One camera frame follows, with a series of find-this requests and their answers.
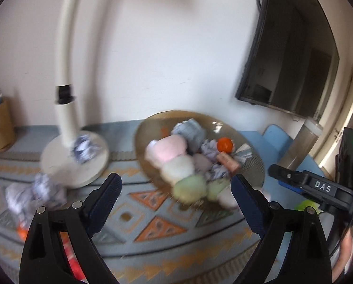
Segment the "blue gripper pad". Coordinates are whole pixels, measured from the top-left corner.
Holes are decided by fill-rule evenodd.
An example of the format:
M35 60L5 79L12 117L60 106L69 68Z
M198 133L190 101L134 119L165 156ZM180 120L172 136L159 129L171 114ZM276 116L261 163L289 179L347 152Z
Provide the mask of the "blue gripper pad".
M92 191L84 200L83 212L87 220L86 232L90 237L101 231L121 193L121 187L120 175L111 173L100 188Z
M232 177L231 189L250 229L263 238L268 229L269 202L260 191L252 188L242 174Z

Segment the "red object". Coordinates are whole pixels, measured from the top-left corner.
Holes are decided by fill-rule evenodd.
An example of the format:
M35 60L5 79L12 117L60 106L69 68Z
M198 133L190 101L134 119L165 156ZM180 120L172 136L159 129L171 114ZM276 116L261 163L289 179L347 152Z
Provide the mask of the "red object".
M217 141L217 150L219 152L226 152L228 154L231 154L232 153L232 150L233 150L233 142L231 139L229 138L220 138L218 141Z

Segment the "bright green object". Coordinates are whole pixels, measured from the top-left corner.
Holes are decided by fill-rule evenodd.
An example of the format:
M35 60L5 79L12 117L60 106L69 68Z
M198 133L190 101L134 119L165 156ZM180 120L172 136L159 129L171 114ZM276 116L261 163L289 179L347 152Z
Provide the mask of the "bright green object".
M207 183L203 176L192 175L178 181L173 188L175 199L192 204L207 195Z
M217 196L219 193L230 185L230 180L227 178L220 178L211 181L207 187L207 199L211 202L217 201Z
M311 201L311 200L302 201L298 206L295 207L295 210L304 211L304 209L306 209L306 207L308 207L308 206L313 207L316 210L316 212L319 213L318 207L320 205L317 204L316 202Z

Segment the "black robotic device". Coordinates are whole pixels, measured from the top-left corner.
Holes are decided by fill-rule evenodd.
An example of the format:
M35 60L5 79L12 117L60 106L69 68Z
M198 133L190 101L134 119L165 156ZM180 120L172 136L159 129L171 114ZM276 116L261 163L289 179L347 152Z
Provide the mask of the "black robotic device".
M241 174L232 178L232 193L251 230L261 238L235 284L265 282L285 232L292 232L289 248L278 277L269 283L332 282L329 248L334 240L338 243L346 227L353 225L353 129L344 130L337 157L337 171L340 174L337 176L339 183L307 171L292 172L277 165L269 169L270 176L299 187L304 196L320 203L321 209L334 214L337 222L332 230L336 232L337 239L333 237L333 242L325 240L314 208L307 207L304 211L284 209L277 202L269 203ZM103 185L92 191L84 202L74 202L64 210L40 208L33 218L24 245L19 284L82 283L72 275L60 232L68 233L90 284L118 283L91 238L103 227L121 192L121 186L120 176L110 174ZM353 280L344 278L341 283L353 283Z

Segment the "orange triangle pattern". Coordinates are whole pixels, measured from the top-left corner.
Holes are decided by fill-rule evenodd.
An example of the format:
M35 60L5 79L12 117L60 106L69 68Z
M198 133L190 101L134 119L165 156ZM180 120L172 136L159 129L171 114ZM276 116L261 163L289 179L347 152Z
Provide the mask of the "orange triangle pattern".
M159 190L135 192L129 193L129 195L154 211L157 210L167 198L167 195Z
M187 229L155 216L147 227L137 236L136 242L150 241L163 237L171 237L186 232Z

